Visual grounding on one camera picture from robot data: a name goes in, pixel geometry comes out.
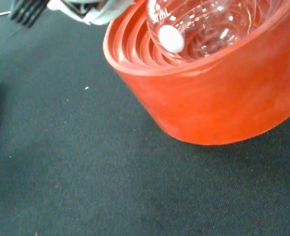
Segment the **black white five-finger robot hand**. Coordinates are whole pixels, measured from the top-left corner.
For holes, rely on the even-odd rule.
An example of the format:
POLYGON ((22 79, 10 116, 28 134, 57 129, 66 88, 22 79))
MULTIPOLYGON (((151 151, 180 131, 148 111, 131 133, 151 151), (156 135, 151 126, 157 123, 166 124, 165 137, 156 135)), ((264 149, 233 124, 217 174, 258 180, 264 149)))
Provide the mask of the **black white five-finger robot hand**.
POLYGON ((134 0, 15 0, 9 19, 27 28, 46 10, 60 11, 87 25, 105 25, 123 14, 134 0))

